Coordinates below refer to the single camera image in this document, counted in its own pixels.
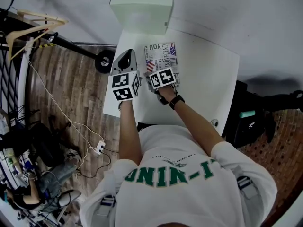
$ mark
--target black and white square marker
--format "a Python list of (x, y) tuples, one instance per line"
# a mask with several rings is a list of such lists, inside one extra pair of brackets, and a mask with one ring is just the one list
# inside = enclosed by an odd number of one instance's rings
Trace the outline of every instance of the black and white square marker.
[(129, 88), (118, 89), (113, 91), (118, 101), (127, 100), (133, 98), (131, 90)]
[(113, 76), (112, 88), (126, 85), (128, 85), (128, 74), (118, 74)]
[(175, 81), (174, 76), (172, 74), (172, 70), (170, 68), (160, 71), (159, 74), (160, 74), (160, 79), (161, 79), (163, 85), (166, 85), (166, 84), (169, 84), (169, 83), (172, 83)]
[(139, 81), (139, 78), (138, 78), (138, 74), (136, 74), (136, 76), (134, 78), (134, 81), (132, 83), (132, 87), (133, 87), (133, 91), (134, 91), (135, 95), (137, 95), (139, 86), (140, 86), (140, 81)]
[(151, 82), (152, 82), (152, 85), (154, 88), (161, 85), (157, 73), (151, 75), (150, 78), (151, 78)]

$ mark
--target wooden hanger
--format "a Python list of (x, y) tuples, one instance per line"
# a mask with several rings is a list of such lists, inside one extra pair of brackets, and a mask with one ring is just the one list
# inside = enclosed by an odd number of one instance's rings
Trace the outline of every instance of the wooden hanger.
[[(50, 31), (54, 30), (58, 26), (65, 25), (66, 23), (68, 23), (68, 20), (65, 20), (63, 18), (54, 17), (54, 16), (50, 16), (50, 15), (47, 15), (47, 14), (33, 13), (31, 11), (28, 11), (28, 10), (18, 10), (17, 14), (20, 15), (22, 18), (25, 15), (42, 17), (42, 18), (37, 18), (37, 19), (31, 19), (31, 21), (48, 21), (49, 23), (45, 24), (45, 25), (39, 25), (39, 26), (36, 26), (36, 27), (33, 27), (33, 28), (29, 28), (29, 29), (26, 29), (26, 30), (10, 32), (6, 36), (6, 42), (8, 43), (8, 46), (9, 46), (9, 60), (12, 60), (15, 56), (17, 56), (20, 52), (22, 52), (26, 47), (31, 46), (40, 37), (44, 36), (45, 34), (49, 33)], [(14, 54), (12, 56), (13, 43), (14, 43), (15, 39), (17, 39), (21, 36), (39, 31), (39, 30), (45, 30), (45, 31), (41, 35), (39, 35), (38, 37), (33, 39), (30, 44), (24, 46), (21, 50), (19, 50), (16, 54)]]

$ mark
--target american flag print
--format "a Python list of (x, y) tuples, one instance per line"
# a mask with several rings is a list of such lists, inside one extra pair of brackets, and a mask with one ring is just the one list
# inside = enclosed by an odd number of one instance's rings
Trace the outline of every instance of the american flag print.
[(171, 55), (175, 55), (175, 56), (176, 56), (176, 47), (175, 47), (175, 43), (171, 43), (169, 53), (170, 53)]
[(148, 71), (153, 71), (153, 68), (155, 67), (155, 64), (153, 64), (152, 62), (146, 60), (146, 68)]

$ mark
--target white t-shirt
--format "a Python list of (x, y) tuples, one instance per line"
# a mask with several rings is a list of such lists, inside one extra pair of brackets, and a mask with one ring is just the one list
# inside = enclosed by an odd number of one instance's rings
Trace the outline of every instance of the white t-shirt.
[[(105, 193), (115, 192), (116, 227), (250, 227), (269, 214), (277, 192), (273, 178), (231, 144), (217, 144), (209, 157), (183, 127), (156, 125), (139, 135), (140, 165), (126, 159), (114, 163), (81, 206), (83, 226), (100, 226), (94, 211)], [(257, 194), (239, 190), (232, 171), (239, 168)]]

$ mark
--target black wheel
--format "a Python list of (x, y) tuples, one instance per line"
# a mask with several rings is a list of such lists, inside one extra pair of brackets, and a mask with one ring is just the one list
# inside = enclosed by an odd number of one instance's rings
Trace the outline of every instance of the black wheel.
[(110, 50), (101, 51), (95, 59), (95, 67), (98, 72), (106, 74), (110, 73), (113, 65), (115, 52)]

